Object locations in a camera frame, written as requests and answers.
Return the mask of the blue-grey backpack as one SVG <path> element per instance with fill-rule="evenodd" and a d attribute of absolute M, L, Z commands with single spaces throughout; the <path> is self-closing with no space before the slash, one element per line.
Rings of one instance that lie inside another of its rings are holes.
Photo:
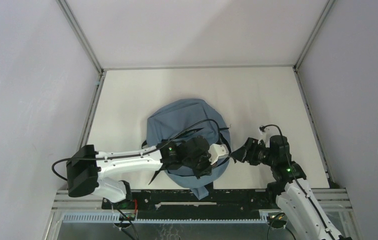
<path fill-rule="evenodd" d="M 154 112 L 147 119 L 146 139 L 142 148 L 156 146 L 163 141 L 188 141 L 202 136 L 208 143 L 231 147 L 230 131 L 222 115 L 206 101 L 187 98 L 174 101 Z M 196 178 L 193 170 L 182 166 L 177 170 L 166 170 L 167 176 L 177 185 L 190 189 L 201 200 L 209 195 L 207 185 L 217 180 L 227 169 L 229 160 L 222 157 L 210 175 Z"/>

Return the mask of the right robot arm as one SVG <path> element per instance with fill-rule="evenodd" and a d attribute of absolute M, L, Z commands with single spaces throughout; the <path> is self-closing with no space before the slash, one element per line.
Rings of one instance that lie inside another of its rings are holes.
<path fill-rule="evenodd" d="M 286 136 L 273 135 L 269 146 L 249 137 L 231 158 L 252 166 L 269 166 L 274 181 L 265 189 L 266 203 L 281 209 L 301 240 L 345 240 L 315 197 L 302 167 L 292 159 Z"/>

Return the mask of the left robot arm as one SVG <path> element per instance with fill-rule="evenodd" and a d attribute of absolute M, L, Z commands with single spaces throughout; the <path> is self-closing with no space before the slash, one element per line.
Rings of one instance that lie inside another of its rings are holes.
<path fill-rule="evenodd" d="M 188 141 L 163 141 L 128 152 L 96 151 L 85 145 L 72 157 L 63 159 L 66 166 L 68 196 L 99 196 L 126 209 L 133 203 L 130 184 L 113 176 L 137 171 L 177 170 L 187 167 L 196 178 L 209 175 L 219 159 L 221 147 L 202 136 Z"/>

